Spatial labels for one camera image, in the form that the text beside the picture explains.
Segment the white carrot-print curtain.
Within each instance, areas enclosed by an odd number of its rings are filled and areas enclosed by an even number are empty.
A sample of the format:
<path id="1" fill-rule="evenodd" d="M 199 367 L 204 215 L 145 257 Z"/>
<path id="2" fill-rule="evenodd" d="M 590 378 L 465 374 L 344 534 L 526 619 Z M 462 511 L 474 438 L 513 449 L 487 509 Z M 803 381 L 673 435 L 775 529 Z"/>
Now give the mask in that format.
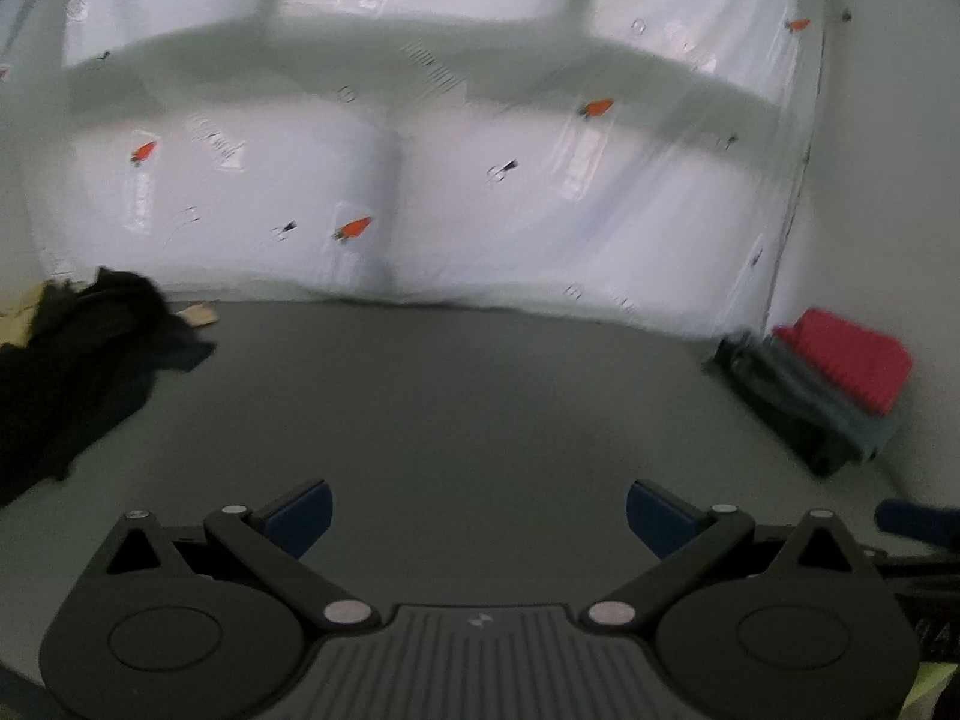
<path id="1" fill-rule="evenodd" d="M 766 319 L 825 0 L 2 0 L 2 293 Z"/>

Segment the red checkered shorts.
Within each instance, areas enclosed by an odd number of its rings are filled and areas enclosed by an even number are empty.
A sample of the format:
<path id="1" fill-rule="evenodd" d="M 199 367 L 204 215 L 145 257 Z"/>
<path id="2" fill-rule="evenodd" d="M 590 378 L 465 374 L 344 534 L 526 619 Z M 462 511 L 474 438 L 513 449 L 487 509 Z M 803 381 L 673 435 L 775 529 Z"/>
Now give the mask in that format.
<path id="1" fill-rule="evenodd" d="M 791 325 L 773 328 L 773 337 L 871 415 L 893 411 L 913 369 L 896 338 L 825 309 L 805 310 Z"/>

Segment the black garment pile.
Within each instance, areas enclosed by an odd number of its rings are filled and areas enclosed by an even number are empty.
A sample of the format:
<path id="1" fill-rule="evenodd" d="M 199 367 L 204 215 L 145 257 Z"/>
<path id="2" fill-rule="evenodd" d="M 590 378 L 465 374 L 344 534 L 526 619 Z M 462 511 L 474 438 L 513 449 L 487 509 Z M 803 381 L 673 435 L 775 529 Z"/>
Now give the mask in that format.
<path id="1" fill-rule="evenodd" d="M 93 283 L 47 283 L 23 346 L 2 346 L 2 504 L 71 464 L 143 408 L 161 371 L 215 351 L 148 278 L 103 268 Z"/>

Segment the beige garment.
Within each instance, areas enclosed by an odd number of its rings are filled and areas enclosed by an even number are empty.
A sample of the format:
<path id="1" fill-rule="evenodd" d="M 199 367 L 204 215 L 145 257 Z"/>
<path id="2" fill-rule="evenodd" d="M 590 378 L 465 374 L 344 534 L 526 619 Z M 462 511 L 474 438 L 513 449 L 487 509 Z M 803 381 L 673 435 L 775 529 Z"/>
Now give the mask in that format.
<path id="1" fill-rule="evenodd" d="M 29 288 L 21 294 L 20 302 L 2 310 L 2 344 L 13 344 L 25 348 L 31 335 L 31 325 L 36 317 L 41 299 L 52 291 L 60 288 L 57 281 L 43 281 Z M 182 319 L 190 328 L 212 327 L 218 321 L 218 314 L 212 304 L 201 302 L 190 304 L 178 310 L 176 316 Z"/>

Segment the folded dark grey garment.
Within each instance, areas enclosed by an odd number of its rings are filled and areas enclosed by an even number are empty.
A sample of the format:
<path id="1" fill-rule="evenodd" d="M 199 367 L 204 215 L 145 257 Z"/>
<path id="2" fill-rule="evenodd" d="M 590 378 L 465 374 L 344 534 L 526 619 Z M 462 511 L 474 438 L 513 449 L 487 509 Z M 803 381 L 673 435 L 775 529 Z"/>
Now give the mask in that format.
<path id="1" fill-rule="evenodd" d="M 750 332 L 722 337 L 709 364 L 817 478 L 829 478 L 848 463 L 875 460 L 903 422 L 900 406 L 889 415 L 862 410 L 773 337 Z"/>

